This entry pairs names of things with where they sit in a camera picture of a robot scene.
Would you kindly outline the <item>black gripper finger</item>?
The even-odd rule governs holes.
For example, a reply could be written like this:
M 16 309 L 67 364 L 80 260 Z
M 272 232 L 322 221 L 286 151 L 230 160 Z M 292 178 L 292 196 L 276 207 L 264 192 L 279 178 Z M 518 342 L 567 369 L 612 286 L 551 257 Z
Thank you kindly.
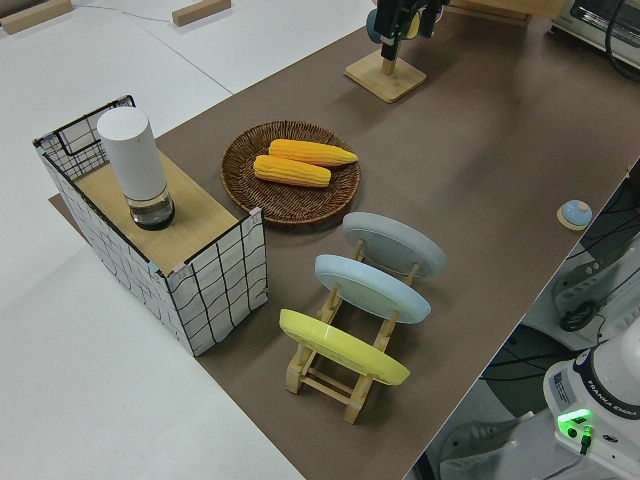
M 406 34 L 416 13 L 416 2 L 410 0 L 379 0 L 375 31 L 382 42 L 381 56 L 395 60 L 401 38 Z
M 422 12 L 420 20 L 420 35 L 423 38 L 431 38 L 436 23 L 439 21 L 445 2 L 442 0 L 429 0 Z

